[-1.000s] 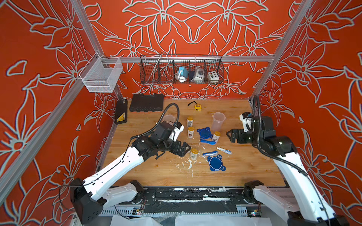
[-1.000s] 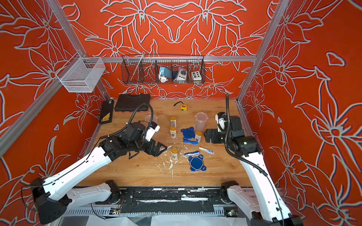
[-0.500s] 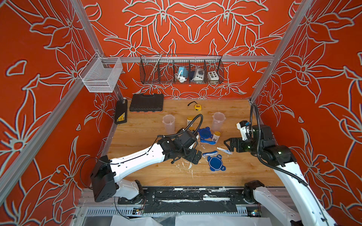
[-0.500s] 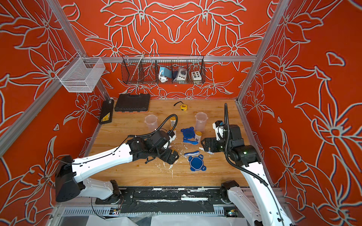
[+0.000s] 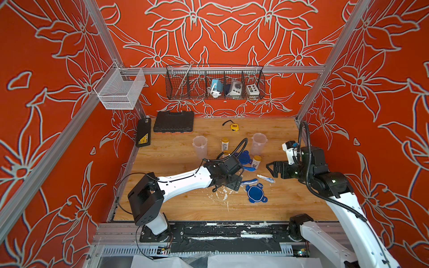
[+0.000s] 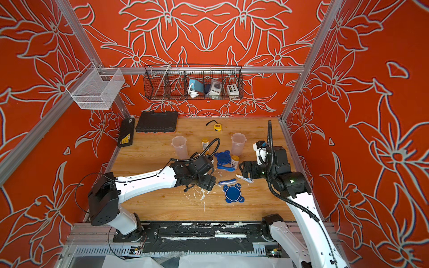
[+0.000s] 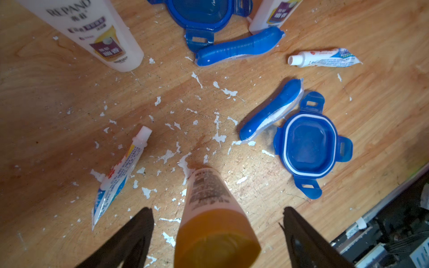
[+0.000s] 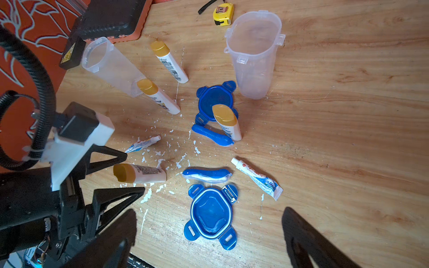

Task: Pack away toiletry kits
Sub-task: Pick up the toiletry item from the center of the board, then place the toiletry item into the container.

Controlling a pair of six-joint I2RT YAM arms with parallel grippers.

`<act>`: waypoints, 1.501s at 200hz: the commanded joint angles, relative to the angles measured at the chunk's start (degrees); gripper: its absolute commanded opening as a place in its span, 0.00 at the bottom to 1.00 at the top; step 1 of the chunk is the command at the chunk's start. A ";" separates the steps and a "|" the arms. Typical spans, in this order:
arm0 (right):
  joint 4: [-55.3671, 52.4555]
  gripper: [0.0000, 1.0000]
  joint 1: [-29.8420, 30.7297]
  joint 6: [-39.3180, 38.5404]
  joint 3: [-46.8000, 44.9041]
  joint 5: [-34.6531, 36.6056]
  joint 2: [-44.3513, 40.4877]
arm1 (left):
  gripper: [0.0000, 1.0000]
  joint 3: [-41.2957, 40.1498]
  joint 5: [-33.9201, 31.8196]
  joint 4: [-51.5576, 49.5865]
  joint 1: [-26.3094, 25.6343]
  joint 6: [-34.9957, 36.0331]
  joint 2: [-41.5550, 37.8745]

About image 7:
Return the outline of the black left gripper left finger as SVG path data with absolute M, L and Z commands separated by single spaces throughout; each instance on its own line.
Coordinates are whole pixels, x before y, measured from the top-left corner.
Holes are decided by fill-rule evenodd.
M 143 268 L 153 231 L 153 210 L 145 207 L 77 267 Z

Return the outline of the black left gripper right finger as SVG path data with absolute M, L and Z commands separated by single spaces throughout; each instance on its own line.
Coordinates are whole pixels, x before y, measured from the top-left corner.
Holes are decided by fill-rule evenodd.
M 290 262 L 294 268 L 353 268 L 293 207 L 283 212 Z

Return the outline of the white bottle yellow cap front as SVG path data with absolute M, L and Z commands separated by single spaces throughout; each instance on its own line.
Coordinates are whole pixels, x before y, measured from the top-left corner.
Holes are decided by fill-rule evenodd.
M 196 170 L 176 237 L 176 268 L 249 268 L 261 246 L 246 213 L 213 168 Z

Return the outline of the blue container lid front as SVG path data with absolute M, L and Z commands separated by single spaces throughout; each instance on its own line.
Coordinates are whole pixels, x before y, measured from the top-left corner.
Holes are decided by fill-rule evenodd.
M 318 92 L 309 92 L 300 103 L 298 113 L 278 128 L 274 151 L 293 180 L 310 199 L 318 199 L 322 189 L 317 179 L 326 176 L 337 162 L 353 157 L 353 142 L 340 136 L 334 123 L 324 116 L 325 99 Z

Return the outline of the blue toothbrush case front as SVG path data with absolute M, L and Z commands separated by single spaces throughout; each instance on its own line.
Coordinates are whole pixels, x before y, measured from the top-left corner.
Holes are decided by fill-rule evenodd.
M 303 79 L 288 81 L 273 100 L 246 121 L 239 132 L 240 141 L 242 143 L 254 141 L 265 129 L 294 110 L 303 95 Z

